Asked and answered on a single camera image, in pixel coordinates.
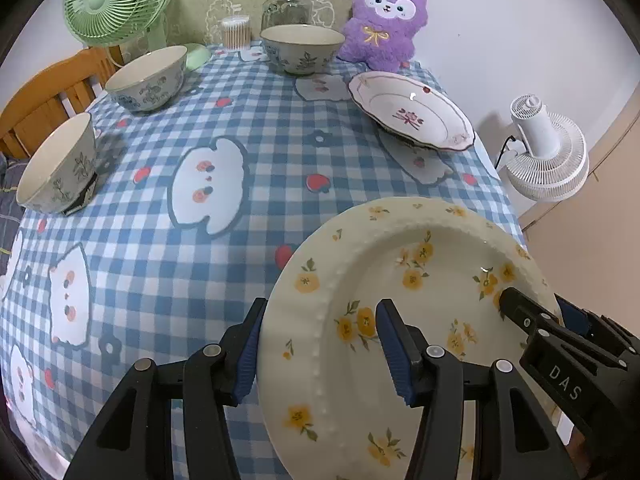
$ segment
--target white plate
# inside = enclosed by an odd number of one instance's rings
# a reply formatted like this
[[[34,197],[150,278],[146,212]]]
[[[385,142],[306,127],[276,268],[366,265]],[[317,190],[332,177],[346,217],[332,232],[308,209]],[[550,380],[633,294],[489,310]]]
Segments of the white plate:
[[[421,410],[396,395],[376,336],[380,300],[392,298],[430,344],[470,362],[504,358],[519,368],[526,334],[495,306],[507,286],[561,316],[510,235],[442,200],[375,200],[313,233],[275,285],[258,352],[264,420],[293,478],[404,478]],[[529,383],[551,414],[553,402]],[[470,477],[473,445],[474,412],[465,410],[459,478]]]
[[[462,152],[474,143],[471,122],[455,104],[420,81],[389,72],[351,79],[353,100],[385,130],[421,146]]]

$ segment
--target beige cabinet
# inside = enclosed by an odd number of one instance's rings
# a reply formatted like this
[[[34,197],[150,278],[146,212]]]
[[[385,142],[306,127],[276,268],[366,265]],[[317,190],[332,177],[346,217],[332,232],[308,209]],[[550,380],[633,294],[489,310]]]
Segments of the beige cabinet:
[[[556,293],[640,335],[640,121],[525,235]]]

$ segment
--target white wall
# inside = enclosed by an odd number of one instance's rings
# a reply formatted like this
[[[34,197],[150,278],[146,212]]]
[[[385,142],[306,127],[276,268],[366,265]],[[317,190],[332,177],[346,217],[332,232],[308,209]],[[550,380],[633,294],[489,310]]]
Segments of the white wall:
[[[0,110],[40,70],[81,49],[66,28],[62,0],[44,0],[0,66]]]
[[[416,58],[491,156],[511,133],[515,97],[539,94],[581,127],[591,148],[640,80],[640,56],[602,0],[429,0],[428,11]],[[506,187],[518,214],[532,205]]]

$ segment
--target plate rim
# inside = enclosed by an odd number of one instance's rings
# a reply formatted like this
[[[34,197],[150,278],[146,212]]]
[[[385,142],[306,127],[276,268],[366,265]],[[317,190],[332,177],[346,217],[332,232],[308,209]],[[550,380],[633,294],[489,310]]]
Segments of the plate rim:
[[[400,132],[399,130],[396,130],[393,126],[390,126],[389,124],[385,123],[384,120],[382,120],[381,118],[377,117],[373,112],[368,111],[365,108],[364,103],[361,102],[361,100],[359,99],[359,96],[356,97],[354,89],[351,87],[351,85],[354,84],[356,79],[361,79],[361,78],[366,77],[366,76],[379,75],[379,74],[387,74],[387,75],[391,75],[391,76],[396,76],[397,78],[403,79],[405,81],[409,81],[409,82],[420,84],[423,87],[427,87],[431,92],[434,92],[434,94],[438,95],[441,99],[443,99],[454,110],[456,110],[460,114],[460,116],[463,118],[463,123],[465,123],[466,129],[468,131],[470,131],[471,134],[472,134],[470,142],[468,142],[466,144],[462,144],[462,148],[452,148],[450,146],[442,146],[442,145],[438,145],[438,144],[433,144],[431,142],[422,142],[421,140],[418,140],[418,139],[416,139],[415,137],[412,137],[409,134],[406,134],[404,132]],[[353,100],[353,102],[356,103],[358,108],[360,108],[360,110],[362,110],[365,114],[367,114],[369,117],[371,117],[373,120],[375,120],[380,126],[382,126],[382,128],[384,130],[391,130],[393,134],[401,136],[401,137],[404,137],[405,139],[410,140],[418,148],[431,148],[431,149],[434,149],[434,150],[439,150],[439,151],[444,151],[444,152],[457,152],[457,153],[460,153],[460,152],[465,152],[466,150],[468,150],[474,144],[474,142],[476,141],[476,131],[474,130],[473,125],[471,124],[471,121],[466,116],[466,114],[451,99],[449,99],[449,97],[444,95],[442,92],[439,92],[438,90],[436,90],[435,88],[433,88],[429,84],[424,83],[423,81],[419,81],[417,79],[412,79],[412,78],[407,77],[407,76],[402,75],[402,74],[395,74],[395,73],[392,73],[392,72],[382,72],[380,70],[370,70],[370,71],[366,71],[366,72],[357,73],[355,76],[353,76],[349,80],[349,83],[347,84],[347,90],[349,91],[349,94],[351,95],[351,99]]]

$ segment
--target cotton swab container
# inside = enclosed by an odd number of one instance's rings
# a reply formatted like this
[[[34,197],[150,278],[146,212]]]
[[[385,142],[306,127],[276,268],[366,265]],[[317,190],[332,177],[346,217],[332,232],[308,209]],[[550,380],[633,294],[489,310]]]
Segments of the cotton swab container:
[[[227,16],[220,23],[222,24],[222,44],[227,50],[251,48],[251,24],[248,16]]]

